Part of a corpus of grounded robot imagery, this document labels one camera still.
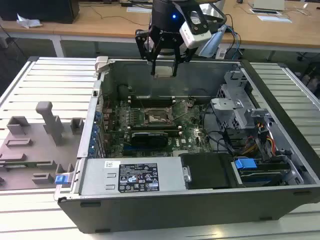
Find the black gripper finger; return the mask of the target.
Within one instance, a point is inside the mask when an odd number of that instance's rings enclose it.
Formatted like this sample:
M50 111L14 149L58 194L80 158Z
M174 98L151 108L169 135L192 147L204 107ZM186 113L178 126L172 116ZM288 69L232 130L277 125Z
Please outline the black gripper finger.
M142 30L137 29L135 31L135 41L137 44L137 48L140 53L140 57L142 60L147 60L152 63L151 67L151 75L155 75L156 73L156 61L159 53L161 52L164 41L160 38L160 32L157 30ZM145 43L148 44L149 39L153 41L153 47L151 51L146 47Z
M174 55L173 67L172 67L172 76L177 76L178 66L184 62L190 62L193 58L194 54L198 50L198 48L186 48L185 51L181 54L180 53L180 45L176 38L172 39L172 50Z

